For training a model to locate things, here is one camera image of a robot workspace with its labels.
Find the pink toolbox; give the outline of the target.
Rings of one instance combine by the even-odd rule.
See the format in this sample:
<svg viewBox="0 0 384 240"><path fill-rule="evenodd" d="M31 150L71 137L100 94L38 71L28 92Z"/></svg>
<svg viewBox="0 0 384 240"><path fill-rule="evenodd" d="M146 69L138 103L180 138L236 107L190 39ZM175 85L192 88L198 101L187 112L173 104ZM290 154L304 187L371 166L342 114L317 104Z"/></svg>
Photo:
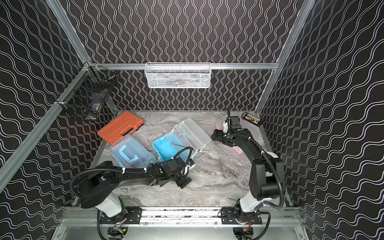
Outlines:
<svg viewBox="0 0 384 240"><path fill-rule="evenodd" d="M221 121L221 120L218 120L216 121L216 128L219 129L219 130L224 130L224 121ZM244 152L239 148L239 147L233 147L233 150L237 153L237 154L243 154Z"/></svg>

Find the light blue front toolbox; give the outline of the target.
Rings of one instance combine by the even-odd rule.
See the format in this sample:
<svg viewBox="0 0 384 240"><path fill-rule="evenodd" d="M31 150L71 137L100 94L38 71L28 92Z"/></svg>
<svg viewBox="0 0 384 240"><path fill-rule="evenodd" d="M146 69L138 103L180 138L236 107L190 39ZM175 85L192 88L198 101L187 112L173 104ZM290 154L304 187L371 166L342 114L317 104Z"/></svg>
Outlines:
<svg viewBox="0 0 384 240"><path fill-rule="evenodd" d="M111 145L110 150L122 168L143 169L156 161L155 156L131 135L123 136Z"/></svg>

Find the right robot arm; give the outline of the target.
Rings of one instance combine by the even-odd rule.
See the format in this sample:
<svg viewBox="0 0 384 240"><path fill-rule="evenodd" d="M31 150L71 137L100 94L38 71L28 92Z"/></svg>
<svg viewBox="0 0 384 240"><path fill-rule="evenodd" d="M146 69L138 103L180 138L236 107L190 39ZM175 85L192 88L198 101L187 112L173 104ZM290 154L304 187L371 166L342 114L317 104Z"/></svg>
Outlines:
<svg viewBox="0 0 384 240"><path fill-rule="evenodd" d="M223 129L214 130L211 138L223 145L240 148L251 163L250 190L235 205L238 215L256 213L265 205L282 209L286 192L283 161L273 152L265 151L251 132L241 126L240 118L231 115L231 109L228 105Z"/></svg>

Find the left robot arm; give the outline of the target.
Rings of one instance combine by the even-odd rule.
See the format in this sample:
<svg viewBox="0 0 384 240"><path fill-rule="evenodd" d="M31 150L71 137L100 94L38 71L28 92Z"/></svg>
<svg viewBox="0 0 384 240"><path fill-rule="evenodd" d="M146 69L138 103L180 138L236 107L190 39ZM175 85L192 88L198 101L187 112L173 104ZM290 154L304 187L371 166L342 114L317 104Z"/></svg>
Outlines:
<svg viewBox="0 0 384 240"><path fill-rule="evenodd" d="M109 218L121 219L126 210L122 201L112 194L115 189L135 185L162 187L169 182L183 189L192 181L188 174L194 166L192 159L184 161L179 157L151 163L142 169L117 167L107 161L75 175L70 190L79 198L83 209L96 208Z"/></svg>

